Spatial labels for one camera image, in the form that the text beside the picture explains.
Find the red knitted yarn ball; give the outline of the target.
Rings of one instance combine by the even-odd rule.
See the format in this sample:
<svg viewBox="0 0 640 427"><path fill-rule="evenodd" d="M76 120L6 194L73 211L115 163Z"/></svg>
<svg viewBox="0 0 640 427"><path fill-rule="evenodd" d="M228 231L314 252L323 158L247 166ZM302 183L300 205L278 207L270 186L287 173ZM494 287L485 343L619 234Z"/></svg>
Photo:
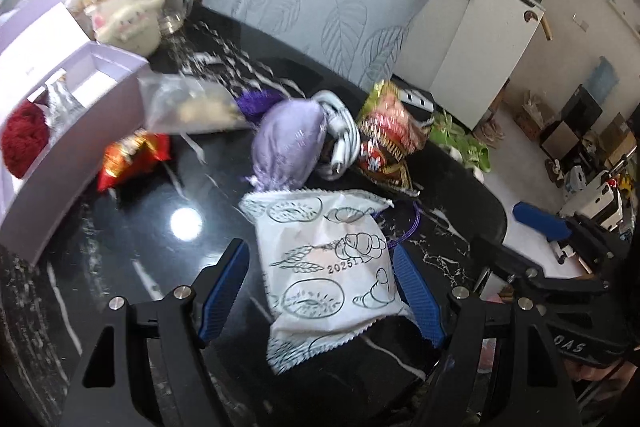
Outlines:
<svg viewBox="0 0 640 427"><path fill-rule="evenodd" d="M9 173L23 179L48 145L46 116L36 104L25 100L11 113L1 133L1 152Z"/></svg>

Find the green gold cereal packet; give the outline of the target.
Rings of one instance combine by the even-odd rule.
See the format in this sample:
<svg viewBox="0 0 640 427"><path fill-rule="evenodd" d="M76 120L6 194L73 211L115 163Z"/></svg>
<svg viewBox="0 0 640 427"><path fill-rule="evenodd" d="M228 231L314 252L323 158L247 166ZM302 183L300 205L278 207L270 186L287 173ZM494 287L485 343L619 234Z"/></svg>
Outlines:
<svg viewBox="0 0 640 427"><path fill-rule="evenodd" d="M431 125L421 124L400 99L390 80L375 83L356 118L360 152L355 168L379 186L409 196L414 187L407 157L424 147Z"/></svg>

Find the white bread print snack bag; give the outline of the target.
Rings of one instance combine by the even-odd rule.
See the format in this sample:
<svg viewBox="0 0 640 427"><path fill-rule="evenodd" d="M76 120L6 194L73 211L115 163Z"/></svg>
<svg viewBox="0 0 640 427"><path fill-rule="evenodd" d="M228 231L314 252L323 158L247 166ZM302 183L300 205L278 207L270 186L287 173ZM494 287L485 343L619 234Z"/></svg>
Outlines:
<svg viewBox="0 0 640 427"><path fill-rule="evenodd" d="M274 373L349 343L385 317L411 317L374 220L392 205L360 190L243 196L273 316L267 362Z"/></svg>

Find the lavender gift box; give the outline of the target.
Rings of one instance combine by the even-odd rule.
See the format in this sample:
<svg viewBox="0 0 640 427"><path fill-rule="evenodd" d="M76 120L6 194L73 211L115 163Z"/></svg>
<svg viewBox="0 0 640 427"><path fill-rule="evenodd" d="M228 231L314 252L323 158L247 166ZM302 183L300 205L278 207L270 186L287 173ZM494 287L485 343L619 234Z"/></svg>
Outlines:
<svg viewBox="0 0 640 427"><path fill-rule="evenodd" d="M145 58L90 40L62 0L24 0L1 17L1 124L30 102L46 143L21 176L1 168L1 245L36 263L105 147L144 121Z"/></svg>

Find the white cabinet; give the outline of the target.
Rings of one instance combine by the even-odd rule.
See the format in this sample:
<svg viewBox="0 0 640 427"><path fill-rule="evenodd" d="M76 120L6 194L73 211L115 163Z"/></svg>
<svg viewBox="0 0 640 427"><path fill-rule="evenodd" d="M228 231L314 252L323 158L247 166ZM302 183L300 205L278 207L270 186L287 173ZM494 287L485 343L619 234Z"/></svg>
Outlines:
<svg viewBox="0 0 640 427"><path fill-rule="evenodd" d="M414 19L394 75L430 92L473 129L544 17L535 0L430 0Z"/></svg>

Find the clear zip bag with snacks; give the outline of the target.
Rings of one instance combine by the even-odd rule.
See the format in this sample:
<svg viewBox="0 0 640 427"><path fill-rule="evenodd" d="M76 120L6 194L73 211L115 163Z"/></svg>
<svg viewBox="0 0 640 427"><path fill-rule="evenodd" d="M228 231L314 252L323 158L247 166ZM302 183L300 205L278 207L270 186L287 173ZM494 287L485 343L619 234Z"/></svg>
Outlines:
<svg viewBox="0 0 640 427"><path fill-rule="evenodd" d="M205 134L246 129L250 123L218 82L146 72L138 77L144 127L161 134Z"/></svg>

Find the purple embroidered sachet pouch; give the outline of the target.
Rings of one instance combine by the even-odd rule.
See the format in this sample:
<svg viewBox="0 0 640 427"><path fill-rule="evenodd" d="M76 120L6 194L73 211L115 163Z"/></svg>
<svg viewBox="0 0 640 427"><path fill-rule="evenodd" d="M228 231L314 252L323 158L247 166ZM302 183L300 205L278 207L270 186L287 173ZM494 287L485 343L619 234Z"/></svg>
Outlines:
<svg viewBox="0 0 640 427"><path fill-rule="evenodd" d="M257 192L295 191L314 171L326 139L326 115L314 100L292 98L270 108L252 143Z"/></svg>

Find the red gold candy packet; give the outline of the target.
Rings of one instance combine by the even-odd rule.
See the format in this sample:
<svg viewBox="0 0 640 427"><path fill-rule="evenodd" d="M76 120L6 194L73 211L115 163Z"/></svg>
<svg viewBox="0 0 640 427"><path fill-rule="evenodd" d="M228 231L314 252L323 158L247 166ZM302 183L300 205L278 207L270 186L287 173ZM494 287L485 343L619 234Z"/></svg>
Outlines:
<svg viewBox="0 0 640 427"><path fill-rule="evenodd" d="M105 192L138 174L150 172L156 164L169 158L170 139L167 134L138 130L104 150L96 189L100 193Z"/></svg>

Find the silver foil snack packet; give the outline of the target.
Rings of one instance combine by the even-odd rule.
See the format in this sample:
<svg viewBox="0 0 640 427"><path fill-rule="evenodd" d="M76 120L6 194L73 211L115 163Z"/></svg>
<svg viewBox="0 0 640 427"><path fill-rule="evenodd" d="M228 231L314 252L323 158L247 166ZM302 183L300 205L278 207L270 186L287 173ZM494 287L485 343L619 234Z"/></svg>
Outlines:
<svg viewBox="0 0 640 427"><path fill-rule="evenodd" d="M47 82L46 123L52 140L57 140L85 112L85 107L68 89L66 77Z"/></svg>

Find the clear glass mug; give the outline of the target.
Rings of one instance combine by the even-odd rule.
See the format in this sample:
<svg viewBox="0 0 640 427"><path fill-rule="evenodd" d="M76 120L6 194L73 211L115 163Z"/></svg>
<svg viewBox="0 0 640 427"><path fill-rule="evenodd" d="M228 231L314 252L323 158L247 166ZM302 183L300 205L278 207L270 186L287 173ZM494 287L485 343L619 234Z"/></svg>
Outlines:
<svg viewBox="0 0 640 427"><path fill-rule="evenodd" d="M170 36L179 31L192 11L194 0L165 0L160 14L160 32Z"/></svg>

